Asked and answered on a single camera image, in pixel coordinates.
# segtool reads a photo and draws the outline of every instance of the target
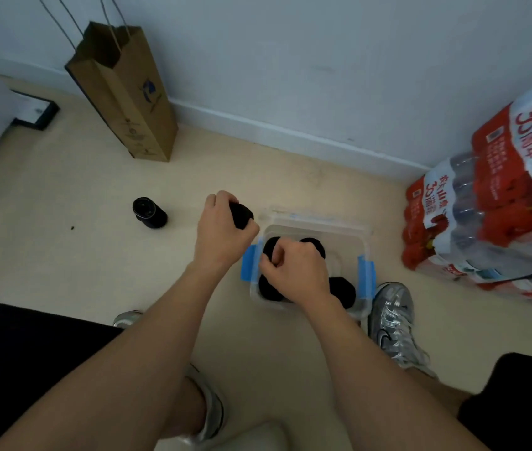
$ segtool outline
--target forearm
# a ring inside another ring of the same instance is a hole
[[[368,339],[337,301],[314,301],[306,314],[354,450],[487,449]]]
[[[138,323],[35,403],[0,450],[153,449],[221,276],[189,265]]]

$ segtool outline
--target person's left hand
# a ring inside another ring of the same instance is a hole
[[[195,267],[208,273],[224,275],[251,245],[260,231],[253,219],[247,222],[245,229],[235,227],[229,202],[239,200],[228,191],[219,191],[205,200],[201,219],[197,224],[197,242],[195,242]]]

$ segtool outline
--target blue logo on bag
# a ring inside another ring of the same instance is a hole
[[[148,102],[148,103],[151,103],[151,99],[149,97],[149,95],[151,95],[151,93],[155,93],[155,84],[153,82],[151,82],[149,79],[147,79],[144,83],[143,83],[143,96],[145,97],[145,100]]]

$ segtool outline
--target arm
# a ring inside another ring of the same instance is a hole
[[[251,244],[235,228],[226,192],[210,195],[195,257],[130,329],[62,379],[1,438],[0,451],[152,450],[184,377],[205,307]]]
[[[313,244],[281,238],[272,263],[262,256],[260,269],[314,328],[354,450],[487,449],[367,338],[330,295],[327,268]]]

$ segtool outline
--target hand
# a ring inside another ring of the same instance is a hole
[[[259,266],[272,286],[302,308],[319,298],[332,297],[327,265],[311,242],[281,237],[274,246],[272,262],[262,253]]]
[[[235,228],[229,202],[238,203],[226,191],[210,195],[205,200],[203,213],[197,224],[197,241],[193,265],[203,272],[223,275],[251,245],[260,226],[250,219],[245,229]]]

